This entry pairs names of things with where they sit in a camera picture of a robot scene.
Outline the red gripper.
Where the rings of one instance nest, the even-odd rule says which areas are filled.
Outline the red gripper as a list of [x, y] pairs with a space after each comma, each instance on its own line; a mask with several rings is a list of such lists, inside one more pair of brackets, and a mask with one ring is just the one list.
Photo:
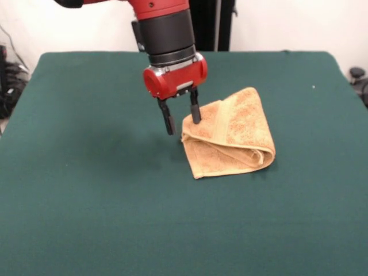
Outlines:
[[[149, 66], [143, 71], [143, 81], [150, 94], [157, 98], [162, 112], [168, 135], [175, 134], [175, 124], [166, 100], [176, 97], [181, 90], [198, 87], [208, 76], [208, 65], [202, 54], [197, 52], [194, 57], [182, 63], [171, 66]], [[201, 122], [201, 112], [198, 103], [198, 90], [190, 92], [190, 108], [195, 124]]]

